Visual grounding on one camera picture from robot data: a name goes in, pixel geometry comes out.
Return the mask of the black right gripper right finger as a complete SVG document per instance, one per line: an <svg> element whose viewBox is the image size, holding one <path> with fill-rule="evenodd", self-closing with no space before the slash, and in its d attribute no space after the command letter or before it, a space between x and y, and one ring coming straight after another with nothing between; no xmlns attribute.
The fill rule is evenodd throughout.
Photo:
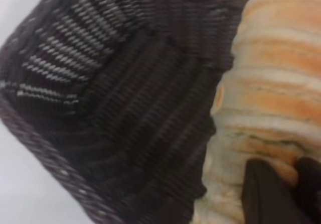
<svg viewBox="0 0 321 224"><path fill-rule="evenodd" d="M314 223L320 223L320 162L303 157L295 167L298 172L296 203Z"/></svg>

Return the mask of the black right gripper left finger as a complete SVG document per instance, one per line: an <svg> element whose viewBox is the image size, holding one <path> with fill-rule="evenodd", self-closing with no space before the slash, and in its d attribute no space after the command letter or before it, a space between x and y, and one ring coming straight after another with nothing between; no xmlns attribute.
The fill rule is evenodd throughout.
<svg viewBox="0 0 321 224"><path fill-rule="evenodd" d="M247 161L241 200L245 223L311 223L276 171L263 160Z"/></svg>

